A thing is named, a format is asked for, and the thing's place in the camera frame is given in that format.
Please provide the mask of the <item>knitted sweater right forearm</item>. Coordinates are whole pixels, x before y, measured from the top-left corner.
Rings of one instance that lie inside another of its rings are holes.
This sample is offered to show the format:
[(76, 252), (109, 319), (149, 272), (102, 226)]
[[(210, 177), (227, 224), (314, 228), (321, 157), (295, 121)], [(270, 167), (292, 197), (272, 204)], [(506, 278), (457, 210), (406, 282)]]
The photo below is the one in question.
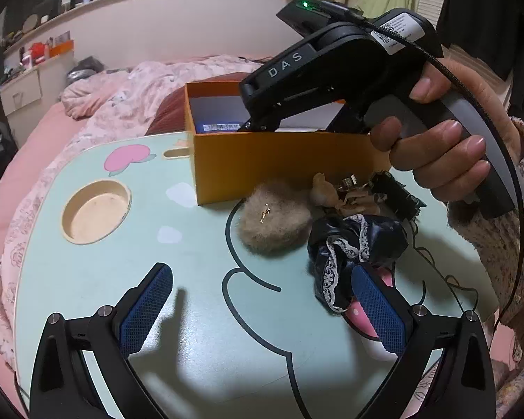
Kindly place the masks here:
[[(524, 142), (524, 122), (515, 118), (513, 124)], [(524, 156), (518, 164), (518, 171), (524, 178)], [(448, 205), (448, 221), (451, 228), (476, 249), (499, 302), (506, 304), (514, 286), (519, 256), (517, 213), (513, 211), (497, 219), (486, 220), (472, 205), (458, 201)], [(504, 314), (503, 324), (515, 331), (524, 350), (524, 265), (519, 287)]]

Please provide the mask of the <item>person's right hand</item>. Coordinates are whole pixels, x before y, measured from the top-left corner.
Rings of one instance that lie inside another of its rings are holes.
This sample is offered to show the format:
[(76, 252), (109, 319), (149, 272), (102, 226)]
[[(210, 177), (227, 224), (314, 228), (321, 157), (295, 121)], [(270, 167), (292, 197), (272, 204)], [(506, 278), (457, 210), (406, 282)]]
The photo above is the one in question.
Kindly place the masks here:
[[(499, 132), (513, 162), (518, 164), (524, 156), (524, 139), (498, 96), (471, 68), (452, 59), (441, 62), (473, 93)], [(490, 164), (483, 159), (486, 141), (477, 134), (464, 139), (460, 123), (444, 121), (408, 138), (401, 137), (401, 129), (401, 122), (395, 116), (384, 119), (370, 132), (373, 146), (389, 154), (394, 168), (411, 171), (415, 181), (443, 203), (464, 200), (487, 177)]]

